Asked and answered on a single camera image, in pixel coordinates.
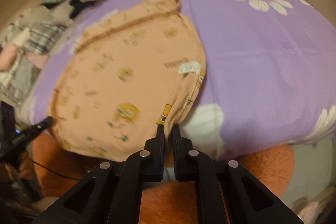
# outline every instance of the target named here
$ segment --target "black fabric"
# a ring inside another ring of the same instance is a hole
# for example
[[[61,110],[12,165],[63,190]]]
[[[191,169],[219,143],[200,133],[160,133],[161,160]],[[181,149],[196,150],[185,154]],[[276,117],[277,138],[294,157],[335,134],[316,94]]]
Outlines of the black fabric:
[[[41,5],[46,7],[47,9],[51,10],[52,8],[60,5],[63,3],[65,0],[60,0],[60,1],[55,1],[55,2],[42,2]]]
[[[80,0],[71,0],[69,5],[74,7],[75,9],[70,15],[70,19],[76,18],[81,11],[83,11],[85,8],[93,6],[96,3],[96,1],[87,1],[87,2],[81,2]]]

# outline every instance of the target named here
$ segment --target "black cable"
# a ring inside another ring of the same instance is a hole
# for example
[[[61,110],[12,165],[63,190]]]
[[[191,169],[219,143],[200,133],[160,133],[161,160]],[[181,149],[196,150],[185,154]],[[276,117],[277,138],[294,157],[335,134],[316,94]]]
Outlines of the black cable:
[[[60,177],[62,177],[62,178],[65,178],[65,179],[72,179],[72,180],[76,180],[76,181],[80,181],[80,180],[81,180],[81,179],[75,179],[75,178],[70,178],[70,177],[67,177],[67,176],[64,176],[64,175],[60,175],[59,173],[56,173],[55,171],[50,170],[49,168],[43,166],[42,164],[39,164],[39,163],[36,162],[36,161],[33,161],[33,160],[32,160],[32,163],[35,163],[35,164],[37,164],[38,166],[41,166],[42,168],[44,168],[44,169],[48,170],[49,172],[54,173],[55,175],[58,175],[58,176],[60,176]]]

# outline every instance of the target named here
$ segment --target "clamp jaw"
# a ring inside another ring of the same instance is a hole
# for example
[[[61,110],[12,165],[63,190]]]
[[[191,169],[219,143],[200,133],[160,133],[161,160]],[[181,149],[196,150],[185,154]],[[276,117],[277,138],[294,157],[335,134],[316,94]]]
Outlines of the clamp jaw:
[[[138,223],[142,182],[163,179],[163,129],[126,161],[100,163],[32,224]],[[199,224],[303,223],[237,161],[217,162],[194,150],[178,125],[171,142],[176,179],[195,181]]]

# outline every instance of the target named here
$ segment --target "silver rivet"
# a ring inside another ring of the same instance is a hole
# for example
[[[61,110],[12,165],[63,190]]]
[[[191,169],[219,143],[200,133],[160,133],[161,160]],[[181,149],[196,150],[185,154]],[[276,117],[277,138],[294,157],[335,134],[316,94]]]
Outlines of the silver rivet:
[[[189,150],[188,154],[190,156],[196,157],[196,156],[198,156],[199,152],[195,149],[192,149],[192,150]]]
[[[99,167],[101,168],[101,169],[107,169],[107,168],[109,168],[111,166],[111,164],[108,162],[108,161],[103,161],[100,165],[99,165]]]
[[[239,165],[239,163],[235,160],[230,160],[229,161],[229,166],[232,167],[232,168],[237,168]]]
[[[148,157],[151,153],[148,150],[142,150],[140,151],[140,156],[145,158]]]

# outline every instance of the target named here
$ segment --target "small white label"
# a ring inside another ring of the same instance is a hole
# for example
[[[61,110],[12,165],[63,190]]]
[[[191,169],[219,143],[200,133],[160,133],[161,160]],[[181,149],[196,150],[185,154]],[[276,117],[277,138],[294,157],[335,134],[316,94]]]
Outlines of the small white label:
[[[180,69],[178,70],[178,73],[180,75],[190,72],[199,74],[201,72],[201,64],[198,62],[183,63],[181,64]]]

